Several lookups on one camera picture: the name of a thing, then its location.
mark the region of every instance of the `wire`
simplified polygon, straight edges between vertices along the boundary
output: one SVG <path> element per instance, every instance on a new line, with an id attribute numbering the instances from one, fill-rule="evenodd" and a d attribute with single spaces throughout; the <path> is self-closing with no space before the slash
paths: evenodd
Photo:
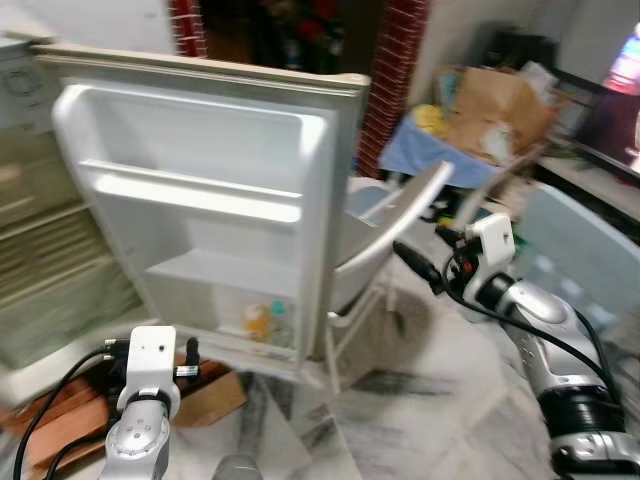
<path id="1" fill-rule="evenodd" d="M 93 352 L 87 353 L 84 357 L 82 357 L 76 364 L 69 369 L 69 371 L 65 374 L 64 377 L 58 382 L 58 385 L 49 395 L 47 401 L 44 403 L 40 411 L 36 414 L 36 416 L 31 420 L 31 423 L 27 427 L 27 430 L 24 432 L 22 439 L 20 440 L 20 444 L 18 445 L 18 450 L 16 451 L 16 460 L 13 464 L 13 480 L 20 480 L 22 473 L 22 462 L 24 461 L 24 454 L 27 450 L 27 442 L 29 441 L 29 437 L 36 429 L 36 426 L 44 417 L 45 412 L 51 406 L 53 401 L 56 399 L 62 388 L 69 382 L 71 377 L 78 371 L 78 369 L 84 365 L 85 362 L 92 359 L 93 357 L 97 357 L 98 355 L 103 355 L 107 352 L 107 349 L 100 348 L 98 350 L 94 350 Z"/>
<path id="2" fill-rule="evenodd" d="M 62 448 L 62 450 L 60 450 L 58 454 L 51 461 L 51 465 L 49 465 L 49 469 L 47 470 L 47 476 L 45 477 L 45 480 L 53 480 L 53 476 L 56 474 L 56 469 L 58 468 L 58 465 L 62 461 L 62 458 L 71 450 L 81 445 L 84 445 L 85 443 L 95 443 L 99 440 L 104 439 L 106 435 L 107 435 L 106 432 L 94 433 L 93 435 L 86 435 L 84 437 L 78 438 L 73 442 L 70 442 L 67 445 L 65 445 Z"/>
<path id="3" fill-rule="evenodd" d="M 594 371 L 594 373 L 606 385 L 607 389 L 609 390 L 609 394 L 611 395 L 611 399 L 614 401 L 614 403 L 616 403 L 617 405 L 620 404 L 618 390 L 616 389 L 615 384 L 613 383 L 613 380 L 612 380 L 613 377 L 611 376 L 611 372 L 609 371 L 609 365 L 606 362 L 606 360 L 604 362 L 602 361 L 604 359 L 604 354 L 602 353 L 602 346 L 599 340 L 597 340 L 597 343 L 594 343 L 594 347 L 596 348 L 598 357 L 600 357 L 602 353 L 602 359 L 599 358 L 600 364 L 602 365 L 602 367 L 598 366 L 598 364 L 596 364 L 593 360 L 591 360 L 589 357 L 587 357 L 585 354 L 583 354 L 576 348 L 572 347 L 568 343 L 563 342 L 559 338 L 554 337 L 550 333 L 547 333 L 536 327 L 528 325 L 524 322 L 520 322 L 513 318 L 507 317 L 506 315 L 501 315 L 499 313 L 492 312 L 491 310 L 487 310 L 485 308 L 482 308 L 467 302 L 460 295 L 458 295 L 456 292 L 453 291 L 453 289 L 451 288 L 451 284 L 449 283 L 449 278 L 447 274 L 449 272 L 449 268 L 451 267 L 451 262 L 453 262 L 454 258 L 455 258 L 455 253 L 452 253 L 447 259 L 447 261 L 445 262 L 444 267 L 442 269 L 442 285 L 444 287 L 444 291 L 447 292 L 447 295 L 449 295 L 451 299 L 453 299 L 456 303 L 459 303 L 463 307 L 468 308 L 469 310 L 473 310 L 474 312 L 478 312 L 488 317 L 495 318 L 496 320 L 506 323 L 507 325 L 511 325 L 515 328 L 519 328 L 520 330 L 524 330 L 527 333 L 535 335 L 536 337 L 542 338 L 543 340 L 546 340 L 547 342 L 554 344 L 556 347 L 561 348 L 568 354 L 574 356 L 575 358 L 580 360 L 582 363 L 584 363 L 591 370 Z M 593 341 L 594 338 L 597 339 L 597 335 L 593 330 L 593 327 L 591 327 L 591 324 L 589 324 L 589 322 L 586 319 L 584 319 L 584 322 L 586 322 L 586 324 L 584 323 L 583 324 L 585 325 L 587 332 L 589 332 L 590 337 L 591 337 L 591 333 L 593 333 L 593 337 L 591 337 L 591 340 Z"/>

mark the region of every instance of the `shelf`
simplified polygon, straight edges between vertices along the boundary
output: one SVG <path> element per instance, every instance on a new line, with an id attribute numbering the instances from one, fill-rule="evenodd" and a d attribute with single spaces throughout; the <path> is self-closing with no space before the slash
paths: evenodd
<path id="1" fill-rule="evenodd" d="M 266 260 L 190 250 L 146 270 L 147 273 L 294 298 L 295 269 Z"/>

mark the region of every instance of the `blue cloth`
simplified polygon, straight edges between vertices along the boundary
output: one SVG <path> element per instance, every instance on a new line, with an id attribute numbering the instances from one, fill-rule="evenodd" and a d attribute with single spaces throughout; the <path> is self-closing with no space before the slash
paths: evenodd
<path id="1" fill-rule="evenodd" d="M 435 162 L 446 160 L 455 170 L 449 185 L 478 188 L 498 169 L 461 152 L 451 145 L 420 130 L 413 115 L 405 115 L 391 141 L 380 156 L 380 168 L 415 176 Z"/>

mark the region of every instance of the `refrigerator door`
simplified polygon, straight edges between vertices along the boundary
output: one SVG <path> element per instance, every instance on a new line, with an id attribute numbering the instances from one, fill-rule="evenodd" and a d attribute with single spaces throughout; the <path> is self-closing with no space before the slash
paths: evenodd
<path id="1" fill-rule="evenodd" d="M 69 170 L 158 323 L 295 378 L 326 316 L 368 79 L 34 47 Z"/>

